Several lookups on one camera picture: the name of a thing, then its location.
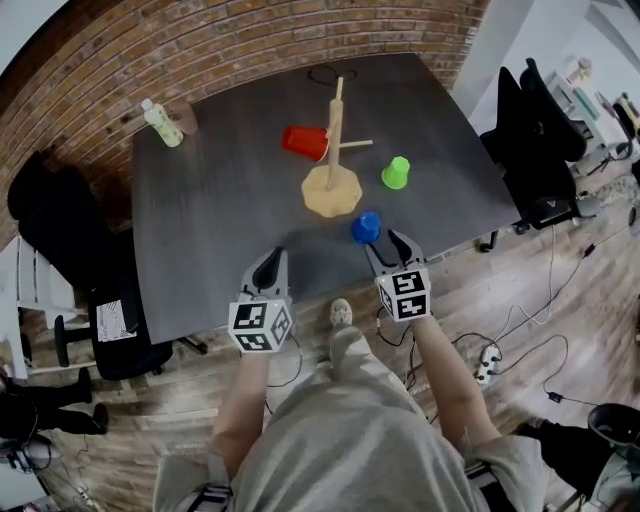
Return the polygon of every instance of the paper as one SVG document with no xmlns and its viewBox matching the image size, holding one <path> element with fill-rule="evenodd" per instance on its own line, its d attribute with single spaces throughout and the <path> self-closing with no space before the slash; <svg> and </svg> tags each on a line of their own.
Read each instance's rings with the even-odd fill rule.
<svg viewBox="0 0 640 512">
<path fill-rule="evenodd" d="M 135 334 L 127 332 L 122 313 L 122 302 L 119 300 L 98 306 L 96 320 L 98 341 L 115 341 L 136 337 Z"/>
</svg>

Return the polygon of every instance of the wooden mug tree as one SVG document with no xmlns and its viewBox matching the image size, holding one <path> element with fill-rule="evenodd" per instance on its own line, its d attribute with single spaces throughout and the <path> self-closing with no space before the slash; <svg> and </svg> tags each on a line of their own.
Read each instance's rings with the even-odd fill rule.
<svg viewBox="0 0 640 512">
<path fill-rule="evenodd" d="M 336 97 L 329 104 L 329 165 L 314 167 L 302 182 L 304 203 L 310 210 L 323 217 L 337 217 L 351 213 L 360 198 L 362 189 L 358 176 L 353 171 L 342 167 L 340 161 L 341 147 L 369 145 L 372 141 L 340 143 L 342 137 L 342 102 L 343 78 L 338 78 Z"/>
</svg>

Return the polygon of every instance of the dark gray table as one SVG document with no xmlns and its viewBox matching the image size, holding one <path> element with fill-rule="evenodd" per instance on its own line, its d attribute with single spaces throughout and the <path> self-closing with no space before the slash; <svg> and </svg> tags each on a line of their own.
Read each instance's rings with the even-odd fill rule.
<svg viewBox="0 0 640 512">
<path fill-rule="evenodd" d="M 285 126 L 328 123 L 335 88 L 309 80 L 309 68 L 199 102 L 200 129 L 177 148 L 151 128 L 135 135 L 135 250 L 154 343 L 226 324 L 244 271 L 276 245 L 289 251 L 294 301 L 372 278 L 349 231 L 365 210 L 426 256 L 518 220 L 480 140 L 415 55 L 331 65 L 357 72 L 344 85 L 342 140 L 374 140 L 341 152 L 363 190 L 353 215 L 323 219 L 307 210 L 300 185 L 314 163 L 281 147 Z M 380 173 L 399 155 L 411 163 L 409 185 L 392 191 Z"/>
</svg>

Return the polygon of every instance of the red cup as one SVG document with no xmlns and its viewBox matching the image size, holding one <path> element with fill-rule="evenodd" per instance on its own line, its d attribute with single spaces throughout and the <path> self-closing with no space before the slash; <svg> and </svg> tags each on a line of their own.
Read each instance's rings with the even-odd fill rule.
<svg viewBox="0 0 640 512">
<path fill-rule="evenodd" d="M 327 154 L 329 141 L 325 128 L 287 126 L 282 136 L 282 147 L 319 162 Z"/>
</svg>

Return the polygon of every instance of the strap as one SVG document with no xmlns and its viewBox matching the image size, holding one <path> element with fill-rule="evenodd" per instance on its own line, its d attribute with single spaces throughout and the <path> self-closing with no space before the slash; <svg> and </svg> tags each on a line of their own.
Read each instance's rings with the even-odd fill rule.
<svg viewBox="0 0 640 512">
<path fill-rule="evenodd" d="M 478 462 L 466 470 L 467 478 L 478 486 L 491 512 L 516 512 L 491 467 Z"/>
<path fill-rule="evenodd" d="M 480 492 L 483 494 L 484 499 L 487 500 L 487 505 L 489 505 L 491 512 L 516 512 L 497 480 L 492 484 L 481 487 Z"/>
<path fill-rule="evenodd" d="M 232 496 L 230 487 L 208 485 L 189 507 L 188 512 L 231 512 L 229 506 Z"/>
</svg>

